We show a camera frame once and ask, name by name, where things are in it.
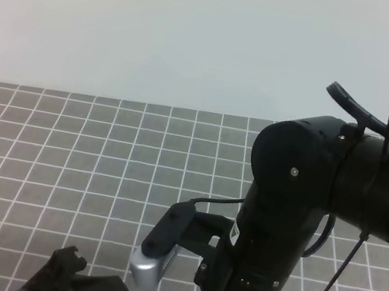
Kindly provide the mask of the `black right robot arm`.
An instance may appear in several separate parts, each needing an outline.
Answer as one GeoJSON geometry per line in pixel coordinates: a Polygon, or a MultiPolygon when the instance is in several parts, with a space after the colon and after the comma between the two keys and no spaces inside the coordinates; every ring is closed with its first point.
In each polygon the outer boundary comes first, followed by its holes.
{"type": "Polygon", "coordinates": [[[281,291],[316,250],[324,216],[389,243],[389,138],[333,117],[279,122],[252,147],[253,182],[236,219],[196,210],[175,243],[202,258],[201,291],[281,291]]]}

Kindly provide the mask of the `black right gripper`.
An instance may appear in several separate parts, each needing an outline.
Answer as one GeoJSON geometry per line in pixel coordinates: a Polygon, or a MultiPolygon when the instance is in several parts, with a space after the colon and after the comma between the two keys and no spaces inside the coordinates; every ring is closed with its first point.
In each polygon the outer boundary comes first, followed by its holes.
{"type": "Polygon", "coordinates": [[[281,291],[327,211],[328,194],[253,181],[232,230],[218,242],[200,291],[281,291]]]}

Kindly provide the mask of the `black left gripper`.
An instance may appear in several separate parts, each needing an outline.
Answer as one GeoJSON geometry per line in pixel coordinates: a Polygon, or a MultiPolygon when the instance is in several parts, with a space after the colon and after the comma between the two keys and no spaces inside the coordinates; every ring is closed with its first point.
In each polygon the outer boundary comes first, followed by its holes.
{"type": "Polygon", "coordinates": [[[87,266],[75,246],[58,249],[48,262],[17,291],[128,291],[116,275],[80,275],[87,266]]]}

